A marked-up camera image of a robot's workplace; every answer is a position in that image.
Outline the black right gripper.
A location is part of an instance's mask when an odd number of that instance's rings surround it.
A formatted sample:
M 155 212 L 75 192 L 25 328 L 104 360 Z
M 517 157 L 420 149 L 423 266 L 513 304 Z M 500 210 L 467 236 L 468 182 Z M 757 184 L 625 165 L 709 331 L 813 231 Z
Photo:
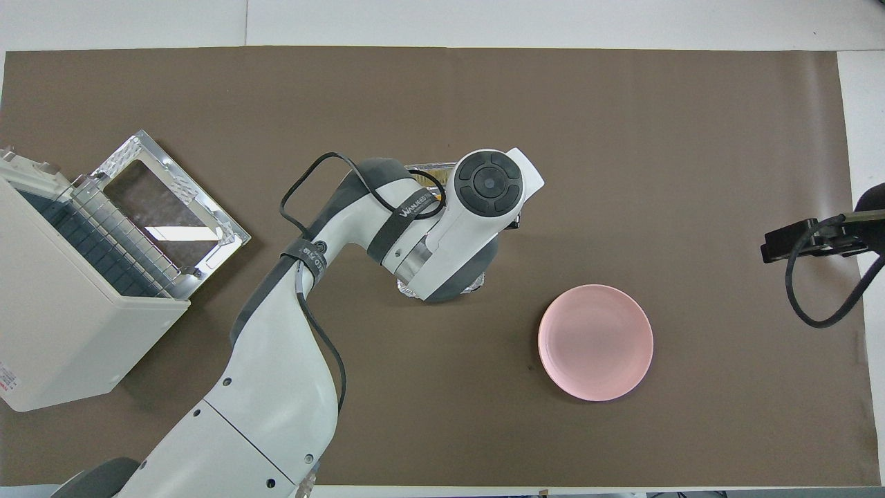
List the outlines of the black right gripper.
M 821 257 L 828 255 L 860 255 L 873 252 L 884 255 L 884 210 L 864 210 L 844 212 L 822 221 L 822 237 L 813 232 L 805 238 L 807 230 L 819 220 L 809 218 L 791 223 L 780 229 L 768 231 L 761 245 L 761 258 L 764 264 L 787 259 L 794 246 L 801 242 L 797 256 Z

